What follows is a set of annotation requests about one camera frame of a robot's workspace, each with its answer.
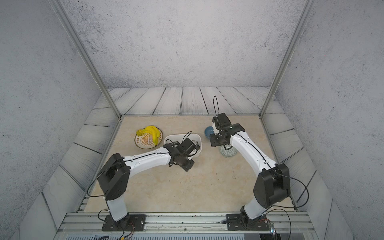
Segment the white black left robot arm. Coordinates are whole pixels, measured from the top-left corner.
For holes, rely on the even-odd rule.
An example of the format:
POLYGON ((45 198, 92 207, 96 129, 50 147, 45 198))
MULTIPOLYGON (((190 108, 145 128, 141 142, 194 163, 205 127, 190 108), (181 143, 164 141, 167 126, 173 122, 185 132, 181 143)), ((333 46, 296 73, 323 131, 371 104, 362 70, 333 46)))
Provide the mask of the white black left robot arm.
POLYGON ((189 138, 182 143, 171 142, 161 148, 137 156, 123 157, 113 154, 98 174, 97 181, 109 209, 109 217, 116 223, 129 218, 124 201, 129 178, 158 166, 180 166, 189 171, 194 165, 193 157, 201 151, 201 145, 189 138))

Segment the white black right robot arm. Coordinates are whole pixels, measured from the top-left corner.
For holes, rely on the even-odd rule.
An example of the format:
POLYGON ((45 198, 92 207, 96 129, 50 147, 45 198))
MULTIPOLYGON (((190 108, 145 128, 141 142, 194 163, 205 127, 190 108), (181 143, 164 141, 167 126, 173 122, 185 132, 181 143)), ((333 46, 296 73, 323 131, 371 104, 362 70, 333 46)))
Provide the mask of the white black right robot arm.
POLYGON ((269 158, 249 137, 240 124, 232 124, 225 113, 213 117, 214 133, 210 135, 212 147, 230 145, 251 166, 257 176, 253 188, 254 198, 241 208, 241 222, 249 227, 265 217, 264 213, 291 196, 290 171, 285 164, 269 158))

